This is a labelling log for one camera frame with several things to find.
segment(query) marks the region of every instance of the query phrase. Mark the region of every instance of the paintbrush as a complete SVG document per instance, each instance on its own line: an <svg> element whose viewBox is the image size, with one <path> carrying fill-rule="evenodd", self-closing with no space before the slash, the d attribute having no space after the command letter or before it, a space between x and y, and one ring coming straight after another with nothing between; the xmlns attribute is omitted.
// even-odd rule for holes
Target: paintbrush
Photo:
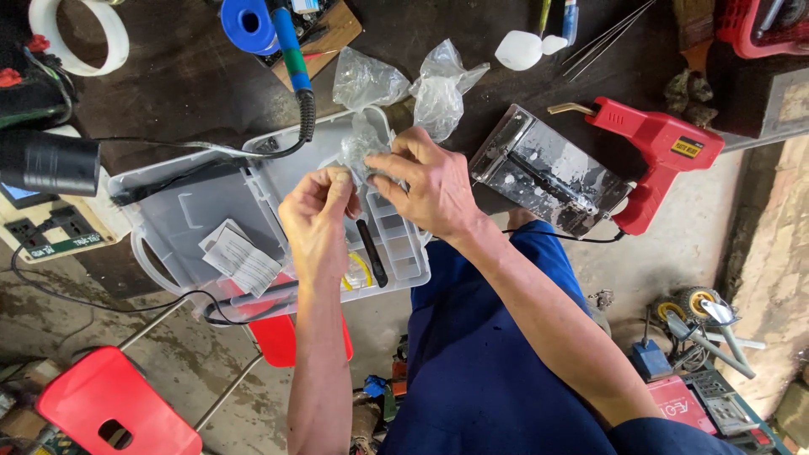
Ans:
<svg viewBox="0 0 809 455"><path fill-rule="evenodd" d="M680 34L680 53L688 68L705 76L708 48L714 42L715 0L674 0Z"/></svg>

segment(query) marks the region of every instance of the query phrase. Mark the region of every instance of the instruction paper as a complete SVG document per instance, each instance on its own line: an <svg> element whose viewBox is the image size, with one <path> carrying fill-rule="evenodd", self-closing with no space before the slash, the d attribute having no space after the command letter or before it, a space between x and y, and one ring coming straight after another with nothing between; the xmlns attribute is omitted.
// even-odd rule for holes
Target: instruction paper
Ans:
<svg viewBox="0 0 809 455"><path fill-rule="evenodd" d="M256 248L232 219L225 220L200 247L205 251L203 261L255 297L264 294L281 272L281 264Z"/></svg>

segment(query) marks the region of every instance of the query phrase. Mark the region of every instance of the yellow wheel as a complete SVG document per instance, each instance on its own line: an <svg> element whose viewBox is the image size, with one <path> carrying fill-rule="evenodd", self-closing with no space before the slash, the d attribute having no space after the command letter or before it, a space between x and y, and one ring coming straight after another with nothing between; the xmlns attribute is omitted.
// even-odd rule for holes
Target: yellow wheel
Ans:
<svg viewBox="0 0 809 455"><path fill-rule="evenodd" d="M710 314L702 308L702 300L718 303L722 297L709 287L690 287L677 294L677 304L682 307L689 319L704 321L710 319Z"/></svg>
<svg viewBox="0 0 809 455"><path fill-rule="evenodd" d="M666 311L673 311L683 320L686 321L687 317L685 315L685 311L676 303L674 303L675 299L672 296L662 296L659 297L657 300L654 301L652 304L652 311L658 317L660 321L666 322Z"/></svg>

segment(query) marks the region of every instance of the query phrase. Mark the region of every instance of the red basket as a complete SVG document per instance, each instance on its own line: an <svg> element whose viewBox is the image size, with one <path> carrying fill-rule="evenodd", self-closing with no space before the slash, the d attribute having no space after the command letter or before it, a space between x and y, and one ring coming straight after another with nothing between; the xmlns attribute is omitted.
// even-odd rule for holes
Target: red basket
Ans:
<svg viewBox="0 0 809 455"><path fill-rule="evenodd" d="M799 43L809 42L809 21L802 20L787 30L765 32L753 44L752 30L760 0L726 0L725 11L719 17L716 37L733 44L733 50L742 58L767 57L777 53L809 55Z"/></svg>

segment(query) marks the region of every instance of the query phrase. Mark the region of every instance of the dark workbench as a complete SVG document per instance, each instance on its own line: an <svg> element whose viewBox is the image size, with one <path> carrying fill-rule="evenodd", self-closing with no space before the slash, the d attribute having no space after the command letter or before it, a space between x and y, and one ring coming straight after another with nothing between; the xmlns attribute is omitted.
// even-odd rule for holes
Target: dark workbench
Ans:
<svg viewBox="0 0 809 455"><path fill-rule="evenodd" d="M586 44L641 3L582 2L577 46ZM536 29L539 0L355 0L350 4L365 29L352 47L400 68L411 80L417 77L425 55L446 38L452 39L467 68L481 62L492 64L492 70L465 95L465 114L458 130L443 144L468 156L474 154L508 106L516 103L619 176L638 177L646 166L623 138L597 130L580 113L550 117L544 109L567 101L588 104L596 96L608 96L634 108L663 110L663 87L685 65L677 53L670 2L665 1L653 5L573 83L559 77L559 63L572 53L570 50L544 57L522 72L502 68L494 58L494 50L510 30ZM555 2L552 9L549 33L561 34L561 4ZM82 24L74 28L77 36L68 42L71 48L85 60L103 59L106 50L100 27L86 25L95 22L92 16L77 4L64 8L65 17ZM96 138L198 138L240 147L249 138L297 121L292 93L251 55L227 40L216 9L205 1L130 0L117 10L129 31L129 60L108 76L76 78L81 91L76 117L85 134ZM335 66L336 61L313 82L318 117L342 110L331 101ZM387 109L396 131L412 125L412 106L411 99ZM111 175L188 153L121 144L104 145L102 151ZM489 213L511 207L482 185L477 185L476 197ZM127 240L77 258L115 297L158 290L133 259Z"/></svg>

